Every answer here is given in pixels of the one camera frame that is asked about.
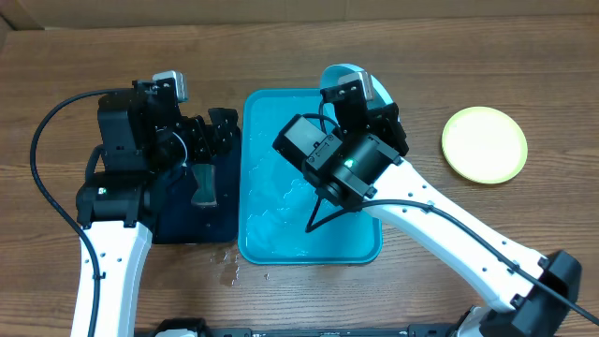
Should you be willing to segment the dark green sponge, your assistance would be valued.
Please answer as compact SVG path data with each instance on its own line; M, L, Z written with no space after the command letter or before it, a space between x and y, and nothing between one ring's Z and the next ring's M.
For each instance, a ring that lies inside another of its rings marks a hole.
M215 166L196 164L192 172L197 183L197 190L192 196L192 203L198 207L216 207Z

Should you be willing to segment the light blue plate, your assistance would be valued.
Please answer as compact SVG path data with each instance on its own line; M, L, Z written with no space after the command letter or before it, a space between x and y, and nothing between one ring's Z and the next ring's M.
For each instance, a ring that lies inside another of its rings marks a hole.
M351 81L361 82L361 91L365 95L369 109L381 108L393 103L390 94L376 77L362 67L352 64L328 66L320 77L320 88L347 84Z

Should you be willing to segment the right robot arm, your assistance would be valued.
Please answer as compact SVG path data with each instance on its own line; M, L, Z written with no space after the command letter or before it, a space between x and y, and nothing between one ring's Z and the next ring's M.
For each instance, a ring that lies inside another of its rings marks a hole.
M372 108L360 81L325 88L321 113L294 116L273 142L338 215L364 211L397 227L458 273L483 299L456 336L551 336L576 311L580 263L513 242L430 186L406 160L395 103Z

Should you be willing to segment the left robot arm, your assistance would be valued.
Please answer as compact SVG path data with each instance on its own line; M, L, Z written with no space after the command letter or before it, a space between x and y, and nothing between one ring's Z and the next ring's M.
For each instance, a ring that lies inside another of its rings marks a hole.
M155 244L230 242L238 235L241 130L233 109L187 117L180 72L103 95L102 142L76 197L82 227L75 336L130 336Z

